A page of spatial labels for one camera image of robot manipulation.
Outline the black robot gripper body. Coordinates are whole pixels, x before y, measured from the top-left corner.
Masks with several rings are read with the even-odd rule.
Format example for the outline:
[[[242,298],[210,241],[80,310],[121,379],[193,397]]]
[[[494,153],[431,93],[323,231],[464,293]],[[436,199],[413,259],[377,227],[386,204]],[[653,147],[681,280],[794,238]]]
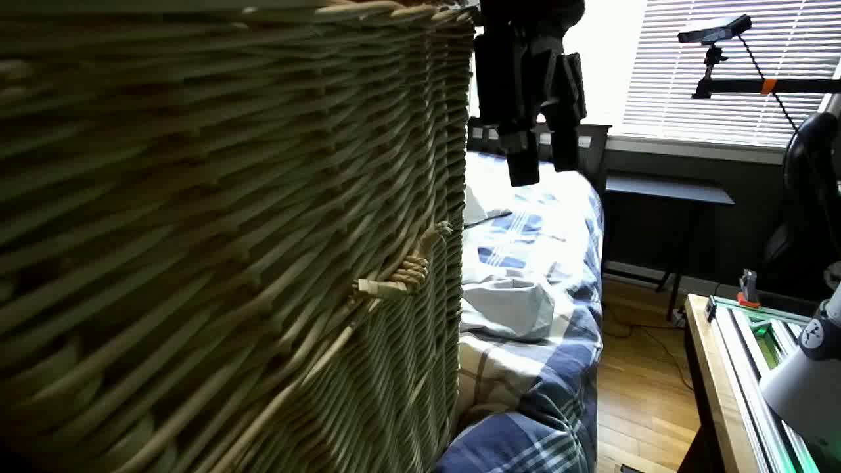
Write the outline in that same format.
[[[531,128],[538,116],[569,130],[586,116],[580,54],[563,36],[582,17],[582,0],[481,0],[473,40],[481,118],[498,130]]]

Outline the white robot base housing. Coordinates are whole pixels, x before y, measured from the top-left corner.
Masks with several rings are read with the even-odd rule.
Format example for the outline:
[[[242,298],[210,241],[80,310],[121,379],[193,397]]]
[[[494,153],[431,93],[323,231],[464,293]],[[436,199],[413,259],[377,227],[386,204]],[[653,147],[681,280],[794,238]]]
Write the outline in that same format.
[[[841,285],[798,330],[795,350],[760,381],[760,392],[807,444],[841,452]]]

